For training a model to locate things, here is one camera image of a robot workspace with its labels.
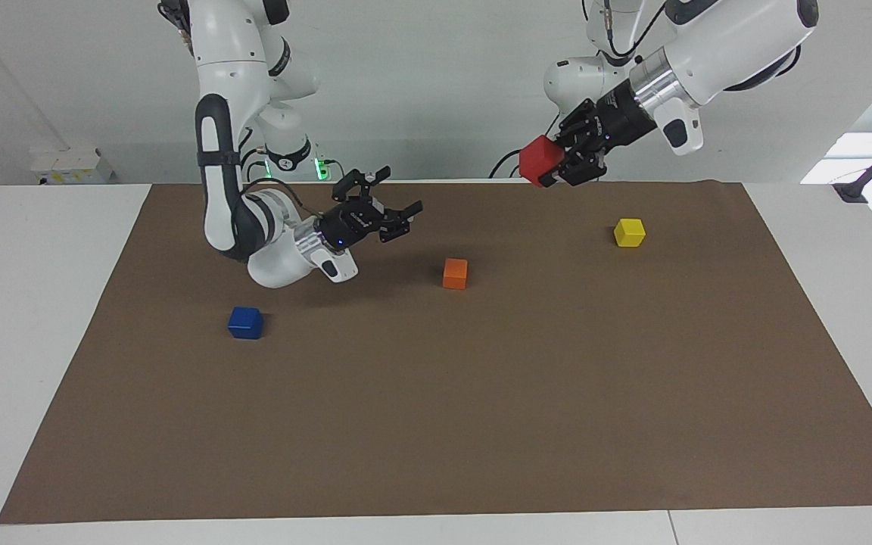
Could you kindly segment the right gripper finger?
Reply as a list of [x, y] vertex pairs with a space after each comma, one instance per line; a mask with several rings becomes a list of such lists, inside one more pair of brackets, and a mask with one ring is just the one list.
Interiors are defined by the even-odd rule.
[[341, 179], [332, 186], [332, 199], [335, 201], [349, 201], [353, 197], [349, 195], [350, 191], [359, 187], [359, 194], [356, 199], [367, 199], [371, 196], [373, 187], [384, 182], [391, 176], [391, 167], [383, 167], [372, 173], [363, 173], [361, 170], [352, 169], [348, 173], [344, 173]]
[[383, 218], [378, 224], [378, 238], [383, 244], [407, 235], [411, 231], [411, 223], [416, 214], [423, 211], [422, 201], [415, 201], [402, 210], [384, 208]]

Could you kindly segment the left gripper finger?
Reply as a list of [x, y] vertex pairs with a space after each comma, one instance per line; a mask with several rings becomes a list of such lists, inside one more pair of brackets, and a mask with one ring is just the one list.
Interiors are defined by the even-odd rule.
[[578, 186], [595, 182], [608, 169], [603, 165], [602, 152], [577, 151], [573, 148], [550, 148], [544, 152], [540, 186], [550, 188], [558, 183]]
[[595, 102], [581, 102], [558, 124], [557, 145], [571, 148], [575, 142], [587, 141], [601, 135], [601, 122], [596, 114]]

